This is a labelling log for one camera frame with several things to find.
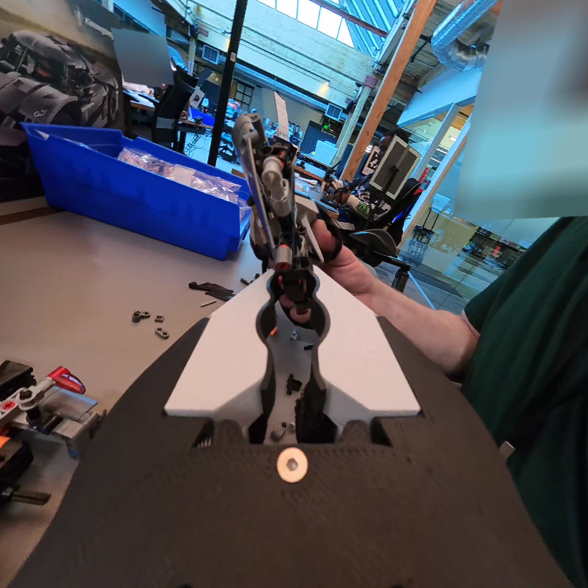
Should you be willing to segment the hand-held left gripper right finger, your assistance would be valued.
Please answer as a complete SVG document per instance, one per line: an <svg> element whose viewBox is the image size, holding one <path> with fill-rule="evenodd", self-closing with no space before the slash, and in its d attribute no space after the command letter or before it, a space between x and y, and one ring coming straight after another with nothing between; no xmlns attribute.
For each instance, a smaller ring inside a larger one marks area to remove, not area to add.
<svg viewBox="0 0 588 588"><path fill-rule="evenodd" d="M313 370L334 435L349 422L417 416L421 406L377 315L322 269L313 274Z"/></svg>

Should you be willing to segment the wooden post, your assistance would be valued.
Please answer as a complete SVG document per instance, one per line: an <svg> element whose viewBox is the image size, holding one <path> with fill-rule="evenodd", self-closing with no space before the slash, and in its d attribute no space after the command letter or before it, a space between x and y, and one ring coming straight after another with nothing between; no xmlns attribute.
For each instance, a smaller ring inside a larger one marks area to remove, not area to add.
<svg viewBox="0 0 588 588"><path fill-rule="evenodd" d="M346 166L342 172L341 180L352 180L359 169L365 149L374 136L382 116L386 111L392 95L401 80L409 58L417 41L430 18L436 1L418 1L408 24L402 34L399 44L394 52L392 60L382 79L378 92L371 104L371 108L364 120L364 124L357 136L353 150L349 155Z"/></svg>

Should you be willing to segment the black pole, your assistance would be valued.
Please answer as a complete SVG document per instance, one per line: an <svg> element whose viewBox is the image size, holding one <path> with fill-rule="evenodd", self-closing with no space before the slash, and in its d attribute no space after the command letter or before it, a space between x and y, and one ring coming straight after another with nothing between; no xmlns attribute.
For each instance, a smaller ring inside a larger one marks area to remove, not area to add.
<svg viewBox="0 0 588 588"><path fill-rule="evenodd" d="M229 95L233 73L237 61L237 54L242 35L243 24L245 20L247 1L237 1L233 14L231 36L229 46L226 52L226 60L222 74L222 80L219 92L219 101L217 103L217 112L215 114L215 124L212 129L210 150L208 156L208 165L215 167L217 164L218 150L224 129L224 120L228 106Z"/></svg>

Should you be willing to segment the black box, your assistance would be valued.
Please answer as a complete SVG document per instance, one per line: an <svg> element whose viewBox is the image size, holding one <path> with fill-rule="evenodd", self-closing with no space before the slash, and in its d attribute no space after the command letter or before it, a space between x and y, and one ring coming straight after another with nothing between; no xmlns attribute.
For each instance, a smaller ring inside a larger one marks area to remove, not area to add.
<svg viewBox="0 0 588 588"><path fill-rule="evenodd" d="M109 1L1 1L1 126L123 129Z"/></svg>

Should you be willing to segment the person's right forearm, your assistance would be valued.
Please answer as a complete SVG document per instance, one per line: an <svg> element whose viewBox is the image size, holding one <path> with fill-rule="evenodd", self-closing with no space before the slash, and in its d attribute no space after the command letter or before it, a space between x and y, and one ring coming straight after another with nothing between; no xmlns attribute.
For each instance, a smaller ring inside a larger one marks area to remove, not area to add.
<svg viewBox="0 0 588 588"><path fill-rule="evenodd" d="M478 331L464 313L457 316L425 307L377 279L372 280L364 303L446 376L454 381L463 380L479 340Z"/></svg>

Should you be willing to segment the person's right hand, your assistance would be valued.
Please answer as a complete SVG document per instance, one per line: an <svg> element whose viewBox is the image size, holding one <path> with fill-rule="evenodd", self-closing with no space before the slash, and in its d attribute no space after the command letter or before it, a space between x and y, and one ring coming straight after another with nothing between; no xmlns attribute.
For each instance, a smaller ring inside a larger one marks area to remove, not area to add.
<svg viewBox="0 0 588 588"><path fill-rule="evenodd" d="M336 249L337 240L323 220L312 224L313 234L323 256L321 269L378 316L386 316L380 282L345 246Z"/></svg>

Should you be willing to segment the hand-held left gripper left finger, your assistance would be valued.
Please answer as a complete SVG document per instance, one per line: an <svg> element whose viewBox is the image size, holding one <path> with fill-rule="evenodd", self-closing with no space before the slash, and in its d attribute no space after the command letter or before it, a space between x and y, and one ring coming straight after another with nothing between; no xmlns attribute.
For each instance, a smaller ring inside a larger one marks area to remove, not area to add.
<svg viewBox="0 0 588 588"><path fill-rule="evenodd" d="M231 420L251 442L264 442L275 379L258 318L271 300L268 270L203 322L202 334L171 395L165 415Z"/></svg>

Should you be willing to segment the large lego car chassis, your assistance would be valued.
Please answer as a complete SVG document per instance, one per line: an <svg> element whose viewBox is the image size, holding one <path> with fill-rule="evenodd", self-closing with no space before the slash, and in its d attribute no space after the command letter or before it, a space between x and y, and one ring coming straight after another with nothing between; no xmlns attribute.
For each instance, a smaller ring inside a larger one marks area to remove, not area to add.
<svg viewBox="0 0 588 588"><path fill-rule="evenodd" d="M71 459L79 460L107 416L107 410L99 411L97 405L82 381L64 366L37 380L32 366L1 362L1 507L11 502L43 506L51 498L50 493L20 484L33 463L24 432L55 437Z"/></svg>

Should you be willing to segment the metal ventilation duct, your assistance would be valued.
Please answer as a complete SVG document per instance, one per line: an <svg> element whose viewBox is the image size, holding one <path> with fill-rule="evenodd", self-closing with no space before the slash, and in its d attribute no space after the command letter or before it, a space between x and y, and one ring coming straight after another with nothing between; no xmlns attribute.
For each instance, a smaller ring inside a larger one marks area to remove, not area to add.
<svg viewBox="0 0 588 588"><path fill-rule="evenodd" d="M440 64L460 72L482 69L489 45L484 44L477 48L462 42L459 38L497 3L498 1L462 1L437 26L430 45Z"/></svg>

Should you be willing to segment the clear plastic bags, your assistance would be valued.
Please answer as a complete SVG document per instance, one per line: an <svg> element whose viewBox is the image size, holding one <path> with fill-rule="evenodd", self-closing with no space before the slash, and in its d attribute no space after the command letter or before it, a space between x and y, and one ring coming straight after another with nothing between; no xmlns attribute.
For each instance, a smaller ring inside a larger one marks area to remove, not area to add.
<svg viewBox="0 0 588 588"><path fill-rule="evenodd" d="M225 201L238 203L240 186L185 165L173 164L136 148L123 148L117 159Z"/></svg>

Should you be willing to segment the small lego gearbox assembly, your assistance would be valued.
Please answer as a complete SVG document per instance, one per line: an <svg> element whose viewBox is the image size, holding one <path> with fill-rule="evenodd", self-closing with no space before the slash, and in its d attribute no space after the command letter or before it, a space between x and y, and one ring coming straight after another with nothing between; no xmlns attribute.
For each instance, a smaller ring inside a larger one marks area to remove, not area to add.
<svg viewBox="0 0 588 588"><path fill-rule="evenodd" d="M242 114L232 128L232 141L249 186L252 208L249 237L263 272L272 266L277 283L277 218L291 210L295 200L296 149L290 144L270 145L258 114Z"/></svg>

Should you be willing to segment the person's green shirt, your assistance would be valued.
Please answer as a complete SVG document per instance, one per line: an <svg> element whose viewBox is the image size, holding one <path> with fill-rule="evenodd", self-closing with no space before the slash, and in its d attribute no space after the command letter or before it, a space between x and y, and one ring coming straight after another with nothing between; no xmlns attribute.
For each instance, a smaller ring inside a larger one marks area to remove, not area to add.
<svg viewBox="0 0 588 588"><path fill-rule="evenodd" d="M462 392L551 554L587 587L587 217L562 217L465 307Z"/></svg>

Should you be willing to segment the black office chair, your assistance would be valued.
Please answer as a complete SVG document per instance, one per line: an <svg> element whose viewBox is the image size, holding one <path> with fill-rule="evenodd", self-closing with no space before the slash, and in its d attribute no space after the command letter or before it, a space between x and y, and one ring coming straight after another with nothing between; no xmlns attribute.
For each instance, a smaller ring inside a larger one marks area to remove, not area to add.
<svg viewBox="0 0 588 588"><path fill-rule="evenodd" d="M378 190L368 195L367 192L360 194L357 189L351 192L346 202L354 225L347 236L347 246L372 268L383 262L394 265L397 272L392 288L401 293L405 290L411 267L399 259L399 246L405 221L422 193L420 186L418 180L406 180L387 210L384 210L385 194Z"/></svg>
<svg viewBox="0 0 588 588"><path fill-rule="evenodd" d="M184 70L175 72L173 84L166 86L153 111L152 142L179 151L179 119L197 85L198 79L196 77L189 75Z"/></svg>

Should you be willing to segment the blue plastic bin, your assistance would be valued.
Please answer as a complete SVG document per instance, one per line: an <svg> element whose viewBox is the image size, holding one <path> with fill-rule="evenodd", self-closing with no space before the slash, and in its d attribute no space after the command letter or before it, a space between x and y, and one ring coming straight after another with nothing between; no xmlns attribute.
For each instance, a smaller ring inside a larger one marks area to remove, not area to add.
<svg viewBox="0 0 588 588"><path fill-rule="evenodd" d="M223 261L249 229L246 180L118 129L22 123L51 206ZM136 149L239 187L238 202L121 161Z"/></svg>

